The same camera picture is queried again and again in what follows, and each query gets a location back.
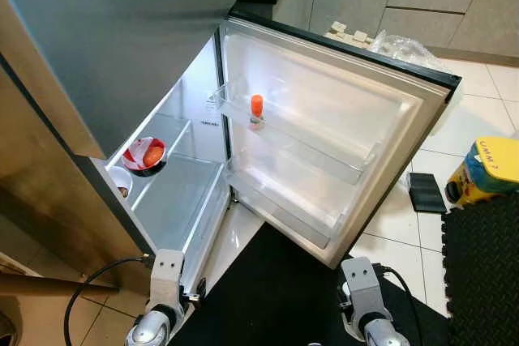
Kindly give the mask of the clear fridge door bin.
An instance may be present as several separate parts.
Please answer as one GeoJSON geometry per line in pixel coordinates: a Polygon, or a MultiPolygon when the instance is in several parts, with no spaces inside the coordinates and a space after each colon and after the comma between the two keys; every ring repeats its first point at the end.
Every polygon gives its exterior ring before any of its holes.
{"type": "Polygon", "coordinates": [[[243,154],[248,143],[252,143],[251,148],[257,152],[263,150],[307,162],[348,184],[360,181],[377,160],[381,143],[364,147],[345,141],[335,132],[337,128],[295,108],[293,99],[264,102],[262,117],[255,119],[252,95],[241,84],[222,84],[210,95],[230,122],[229,136],[238,152],[243,154]]]}
{"type": "Polygon", "coordinates": [[[232,164],[229,182],[238,198],[264,219],[278,221],[312,245],[323,249],[338,234],[331,213],[300,191],[275,180],[256,168],[232,164]]]}

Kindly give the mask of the grey steel fridge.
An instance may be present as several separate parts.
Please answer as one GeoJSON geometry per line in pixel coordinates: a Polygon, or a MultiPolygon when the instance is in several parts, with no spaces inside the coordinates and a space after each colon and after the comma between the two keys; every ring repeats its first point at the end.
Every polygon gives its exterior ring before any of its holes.
{"type": "Polygon", "coordinates": [[[33,96],[33,89],[54,87],[55,77],[10,3],[0,0],[0,212],[78,271],[179,250],[182,293],[197,280],[207,290],[215,280],[203,267],[215,258],[224,217],[233,204],[249,210],[227,183],[226,120],[210,97],[221,83],[220,24],[134,134],[96,158],[75,154],[33,96]],[[151,177],[130,173],[133,190],[123,198],[106,169],[122,167],[123,151],[144,136],[166,142],[167,164],[151,177]]]}

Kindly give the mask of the grey fridge main door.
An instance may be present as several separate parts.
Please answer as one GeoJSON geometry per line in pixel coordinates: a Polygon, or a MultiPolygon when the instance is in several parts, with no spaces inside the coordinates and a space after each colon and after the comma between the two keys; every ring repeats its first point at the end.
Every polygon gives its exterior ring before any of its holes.
{"type": "Polygon", "coordinates": [[[252,143],[238,152],[222,115],[229,143],[225,176],[236,200],[247,207],[229,182],[232,164],[259,169],[300,191],[332,214],[338,234],[323,249],[253,212],[322,264],[337,267],[439,121],[460,77],[245,11],[231,11],[217,39],[220,86],[241,84],[264,102],[293,100],[295,108],[337,128],[345,141],[364,147],[381,143],[375,163],[360,181],[348,184],[307,162],[253,150],[252,143]]]}

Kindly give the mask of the grey fridge freezer door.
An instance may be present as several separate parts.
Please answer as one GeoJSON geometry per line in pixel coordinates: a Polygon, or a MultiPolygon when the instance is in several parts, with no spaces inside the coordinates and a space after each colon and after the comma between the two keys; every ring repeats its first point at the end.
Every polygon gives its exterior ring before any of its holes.
{"type": "Polygon", "coordinates": [[[7,0],[55,77],[33,89],[75,154],[118,152],[236,0],[7,0]]]}

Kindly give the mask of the small white food bowl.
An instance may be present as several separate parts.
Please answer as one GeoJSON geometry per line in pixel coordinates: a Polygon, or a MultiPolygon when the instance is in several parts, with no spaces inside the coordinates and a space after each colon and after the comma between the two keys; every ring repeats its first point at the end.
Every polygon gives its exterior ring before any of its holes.
{"type": "Polygon", "coordinates": [[[112,181],[114,181],[118,193],[121,194],[123,198],[129,198],[133,190],[133,178],[130,172],[122,167],[110,167],[106,169],[106,172],[112,181]]]}

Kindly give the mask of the red and white bowl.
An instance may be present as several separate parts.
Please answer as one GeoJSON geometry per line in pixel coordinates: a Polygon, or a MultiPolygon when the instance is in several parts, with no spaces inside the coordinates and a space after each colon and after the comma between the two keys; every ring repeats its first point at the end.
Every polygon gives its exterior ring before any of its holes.
{"type": "Polygon", "coordinates": [[[158,174],[167,164],[167,145],[163,139],[144,136],[137,139],[120,157],[120,164],[131,174],[148,178],[158,174]]]}

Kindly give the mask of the orange cap small bottle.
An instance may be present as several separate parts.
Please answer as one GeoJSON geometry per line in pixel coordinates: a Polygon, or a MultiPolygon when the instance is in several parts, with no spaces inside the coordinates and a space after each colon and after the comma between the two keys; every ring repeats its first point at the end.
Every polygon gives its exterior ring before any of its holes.
{"type": "Polygon", "coordinates": [[[260,130],[264,128],[264,98],[260,94],[250,97],[249,128],[260,130]]]}

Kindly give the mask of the black textured foam mat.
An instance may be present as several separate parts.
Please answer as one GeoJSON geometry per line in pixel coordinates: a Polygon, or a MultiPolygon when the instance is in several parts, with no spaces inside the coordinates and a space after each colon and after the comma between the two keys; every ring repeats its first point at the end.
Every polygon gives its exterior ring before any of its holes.
{"type": "Polygon", "coordinates": [[[451,346],[519,345],[519,195],[442,216],[451,346]]]}

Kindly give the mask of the yellow and blue container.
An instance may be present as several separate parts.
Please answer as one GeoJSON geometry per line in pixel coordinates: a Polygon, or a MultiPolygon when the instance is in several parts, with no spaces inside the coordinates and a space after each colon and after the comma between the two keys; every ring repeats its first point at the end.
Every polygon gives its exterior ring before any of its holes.
{"type": "Polygon", "coordinates": [[[464,207],[519,190],[519,141],[482,136],[444,186],[446,199],[464,207]]]}

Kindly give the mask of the small black ribbed block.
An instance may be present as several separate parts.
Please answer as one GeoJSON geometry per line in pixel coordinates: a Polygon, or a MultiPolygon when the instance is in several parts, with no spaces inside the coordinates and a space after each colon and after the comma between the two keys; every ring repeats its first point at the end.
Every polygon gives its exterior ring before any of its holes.
{"type": "Polygon", "coordinates": [[[408,194],[416,212],[442,214],[448,212],[444,196],[433,174],[409,173],[408,194]]]}

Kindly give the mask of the white plastic block tray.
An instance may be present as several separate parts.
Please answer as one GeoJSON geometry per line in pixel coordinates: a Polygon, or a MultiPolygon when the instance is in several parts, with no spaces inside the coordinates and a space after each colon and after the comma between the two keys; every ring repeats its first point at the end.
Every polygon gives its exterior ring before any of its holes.
{"type": "Polygon", "coordinates": [[[374,42],[374,38],[368,35],[367,32],[359,30],[349,31],[347,25],[341,23],[341,21],[333,21],[328,30],[324,32],[324,37],[345,43],[345,45],[356,46],[360,49],[368,49],[371,43],[374,42]]]}

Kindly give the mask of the clear plastic wrap bag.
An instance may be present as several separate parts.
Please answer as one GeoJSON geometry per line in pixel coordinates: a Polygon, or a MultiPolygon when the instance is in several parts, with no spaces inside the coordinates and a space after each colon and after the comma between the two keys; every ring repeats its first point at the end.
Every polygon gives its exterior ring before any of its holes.
{"type": "Polygon", "coordinates": [[[368,49],[375,51],[375,53],[383,54],[383,56],[396,58],[414,65],[444,73],[449,72],[448,68],[418,40],[387,34],[385,30],[379,31],[379,34],[375,36],[368,49]]]}

